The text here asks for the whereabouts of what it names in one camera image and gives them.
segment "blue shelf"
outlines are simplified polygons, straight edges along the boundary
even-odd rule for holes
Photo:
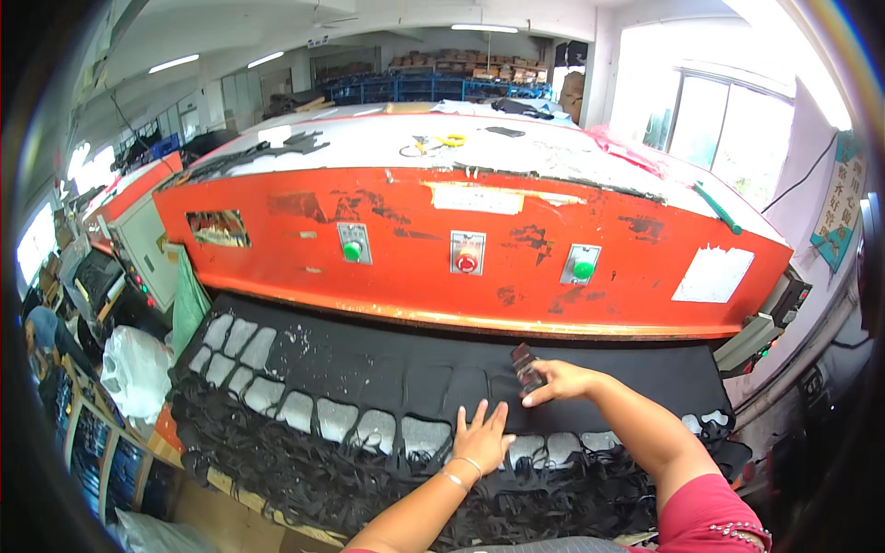
[[[466,100],[498,96],[552,99],[552,86],[540,84],[512,84],[453,77],[441,73],[385,74],[382,76],[354,76],[324,86],[329,99],[338,105],[367,104],[371,102],[409,101],[436,102],[442,99]]]

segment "silver bracelet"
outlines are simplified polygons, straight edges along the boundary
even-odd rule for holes
[[[462,461],[466,461],[467,463],[470,463],[471,465],[473,465],[473,468],[476,469],[476,472],[478,472],[480,474],[480,478],[482,478],[482,469],[480,468],[479,463],[472,460],[470,457],[452,457],[451,461],[454,461],[455,459],[460,459]]]
[[[448,476],[448,477],[449,477],[449,480],[451,480],[451,481],[455,482],[456,484],[458,484],[458,485],[461,487],[461,489],[463,489],[464,491],[466,491],[468,494],[470,493],[470,488],[468,488],[467,486],[465,486],[465,485],[464,485],[464,482],[462,482],[461,479],[460,479],[459,477],[455,476],[454,474],[450,474],[450,473],[448,473],[448,472],[445,472],[445,469],[441,470],[441,473],[442,473],[442,474],[445,474],[446,476]]]

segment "red emergency stop button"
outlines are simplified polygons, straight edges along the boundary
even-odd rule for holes
[[[471,253],[461,253],[458,257],[455,257],[455,266],[462,273],[472,273],[476,271],[476,267],[479,266],[479,261],[476,260],[476,256]]]

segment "person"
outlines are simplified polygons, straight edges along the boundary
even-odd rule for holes
[[[43,380],[49,370],[47,356],[52,355],[55,366],[61,366],[61,356],[69,355],[75,364],[93,380],[98,380],[95,367],[74,340],[65,325],[65,320],[53,310],[38,305],[27,314],[25,321],[25,342],[27,354],[34,356],[40,364],[39,380]]]
[[[569,398],[594,402],[612,431],[654,479],[658,491],[658,551],[769,551],[770,534],[752,509],[732,491],[704,445],[670,411],[637,394],[617,379],[564,361],[533,362],[547,384],[522,400],[531,409]],[[466,424],[464,407],[452,459],[409,495],[372,520],[347,544],[348,553],[420,553],[435,540],[470,488],[497,470],[515,439],[504,435],[508,405],[501,402],[486,419],[482,400]],[[539,542],[538,547],[479,545],[464,551],[488,553],[584,553],[644,550],[622,548],[591,537],[566,537]]]

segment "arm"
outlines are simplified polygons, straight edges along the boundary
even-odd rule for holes
[[[394,503],[357,534],[345,549],[369,549],[376,553],[420,553],[426,551],[464,501],[467,489],[482,475],[495,471],[515,436],[502,436],[507,421],[507,403],[498,404],[488,421],[489,402],[482,400],[470,427],[464,407],[458,409],[458,430],[452,460],[443,472]],[[464,457],[475,461],[477,471]],[[459,486],[445,473],[461,480]]]
[[[533,368],[547,385],[522,400],[532,407],[551,399],[589,399],[602,412],[612,431],[658,489],[658,512],[690,480],[721,471],[704,445],[682,421],[657,403],[608,374],[566,363],[534,361]]]
[[[37,361],[40,362],[40,380],[46,378],[46,373],[49,371],[49,364],[46,362],[46,359],[43,358],[43,353],[40,352],[39,348],[34,349],[34,355],[37,357]]]

